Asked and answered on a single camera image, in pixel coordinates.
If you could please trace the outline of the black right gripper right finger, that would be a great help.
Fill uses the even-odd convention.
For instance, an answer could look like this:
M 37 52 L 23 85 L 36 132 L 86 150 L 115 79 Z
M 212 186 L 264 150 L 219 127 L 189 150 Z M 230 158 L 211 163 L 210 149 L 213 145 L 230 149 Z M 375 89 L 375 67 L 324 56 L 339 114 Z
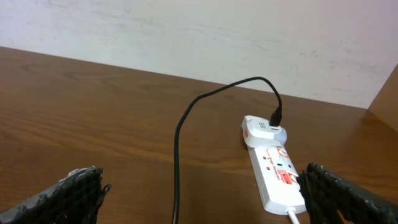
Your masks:
M 397 224 L 397 205 L 319 164 L 297 177 L 311 224 Z

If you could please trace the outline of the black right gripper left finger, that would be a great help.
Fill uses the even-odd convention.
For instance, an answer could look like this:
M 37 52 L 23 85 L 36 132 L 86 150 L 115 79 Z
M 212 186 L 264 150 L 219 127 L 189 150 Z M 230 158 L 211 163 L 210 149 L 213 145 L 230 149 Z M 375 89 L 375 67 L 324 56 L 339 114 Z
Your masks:
M 96 224 L 111 184 L 101 185 L 102 168 L 75 169 L 50 188 L 1 212 L 1 224 Z

